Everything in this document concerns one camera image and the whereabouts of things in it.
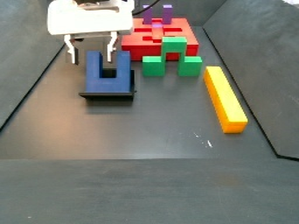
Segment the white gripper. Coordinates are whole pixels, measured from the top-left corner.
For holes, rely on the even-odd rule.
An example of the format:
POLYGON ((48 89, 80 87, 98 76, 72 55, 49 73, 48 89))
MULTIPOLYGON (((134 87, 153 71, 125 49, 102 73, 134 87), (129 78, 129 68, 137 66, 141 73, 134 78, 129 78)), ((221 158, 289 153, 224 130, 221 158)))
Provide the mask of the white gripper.
POLYGON ((116 50, 117 33, 129 34, 133 30, 134 0, 106 0, 77 3, 76 0, 53 0, 48 6, 46 26, 50 35, 65 35, 70 63, 78 64, 78 49, 72 44, 70 34, 106 33, 106 62, 112 62, 116 50))

